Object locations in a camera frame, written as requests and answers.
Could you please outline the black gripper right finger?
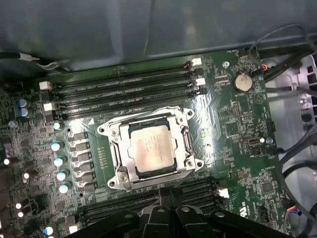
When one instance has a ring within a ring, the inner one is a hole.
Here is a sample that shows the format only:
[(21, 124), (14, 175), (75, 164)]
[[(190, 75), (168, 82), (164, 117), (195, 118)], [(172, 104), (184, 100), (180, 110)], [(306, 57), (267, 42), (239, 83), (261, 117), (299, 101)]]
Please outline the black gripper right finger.
[(216, 209), (205, 215), (195, 206), (183, 205), (179, 188), (171, 188), (171, 204), (186, 238), (288, 238), (282, 232), (231, 212)]

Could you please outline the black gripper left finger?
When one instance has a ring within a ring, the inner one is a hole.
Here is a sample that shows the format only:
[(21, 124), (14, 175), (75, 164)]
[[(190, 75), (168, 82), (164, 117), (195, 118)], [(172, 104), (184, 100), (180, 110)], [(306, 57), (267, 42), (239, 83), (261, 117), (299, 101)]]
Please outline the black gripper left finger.
[(71, 234), (72, 238), (170, 238), (175, 208), (175, 189), (159, 190), (159, 205), (143, 208), (141, 214), (121, 210)]

